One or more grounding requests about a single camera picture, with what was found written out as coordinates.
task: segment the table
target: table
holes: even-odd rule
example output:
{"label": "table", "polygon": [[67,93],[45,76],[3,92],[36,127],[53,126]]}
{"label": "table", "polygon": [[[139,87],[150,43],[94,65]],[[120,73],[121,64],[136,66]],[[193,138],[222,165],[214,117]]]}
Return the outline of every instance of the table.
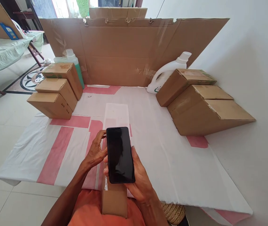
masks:
{"label": "table", "polygon": [[43,44],[43,31],[32,31],[27,34],[26,39],[10,40],[10,39],[0,39],[0,71],[17,62],[21,56],[24,54],[26,48],[30,51],[36,62],[41,66],[40,62],[35,56],[35,52],[40,55],[44,60],[43,56],[32,44],[33,40],[38,40]]}
{"label": "table", "polygon": [[[86,86],[70,120],[39,113],[1,166],[0,179],[13,186],[20,181],[67,186],[108,119],[126,118],[126,113],[106,116],[109,104],[118,114],[117,105],[126,105],[131,144],[161,201],[198,206],[220,218],[253,213],[206,139],[180,136],[167,108],[144,87]],[[92,168],[83,188],[101,190],[102,170],[103,163]]]}

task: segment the wicker basket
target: wicker basket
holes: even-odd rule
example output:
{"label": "wicker basket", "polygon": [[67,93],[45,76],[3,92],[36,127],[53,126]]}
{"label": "wicker basket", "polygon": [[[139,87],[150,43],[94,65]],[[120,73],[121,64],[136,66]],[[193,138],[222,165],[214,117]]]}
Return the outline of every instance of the wicker basket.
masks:
{"label": "wicker basket", "polygon": [[178,225],[185,217],[185,207],[177,204],[161,203],[169,223]]}

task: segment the person's left hand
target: person's left hand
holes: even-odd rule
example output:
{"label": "person's left hand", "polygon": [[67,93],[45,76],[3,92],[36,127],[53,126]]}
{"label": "person's left hand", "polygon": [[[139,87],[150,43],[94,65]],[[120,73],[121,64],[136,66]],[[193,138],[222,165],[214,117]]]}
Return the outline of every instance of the person's left hand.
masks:
{"label": "person's left hand", "polygon": [[101,149],[100,147],[100,142],[102,141],[103,138],[106,137],[106,130],[100,130],[95,139],[92,141],[90,150],[81,163],[81,165],[84,167],[88,167],[91,169],[92,167],[96,166],[97,164],[101,163],[101,161],[106,157],[108,154],[108,149],[105,148],[104,150]]}

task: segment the label on box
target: label on box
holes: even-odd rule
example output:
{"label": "label on box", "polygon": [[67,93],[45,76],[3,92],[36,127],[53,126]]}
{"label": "label on box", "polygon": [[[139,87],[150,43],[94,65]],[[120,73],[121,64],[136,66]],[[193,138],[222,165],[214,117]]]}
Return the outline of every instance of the label on box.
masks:
{"label": "label on box", "polygon": [[188,76],[203,76],[203,77],[205,77],[205,75],[200,71],[185,71],[184,75],[188,75]]}
{"label": "label on box", "polygon": [[105,191],[108,190],[108,177],[105,177]]}

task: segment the black smartphone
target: black smartphone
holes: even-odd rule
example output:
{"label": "black smartphone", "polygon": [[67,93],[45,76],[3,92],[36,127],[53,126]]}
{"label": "black smartphone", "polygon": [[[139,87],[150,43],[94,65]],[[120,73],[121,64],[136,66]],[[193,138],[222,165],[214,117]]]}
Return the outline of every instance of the black smartphone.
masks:
{"label": "black smartphone", "polygon": [[127,127],[107,128],[107,145],[110,183],[134,183],[129,129]]}

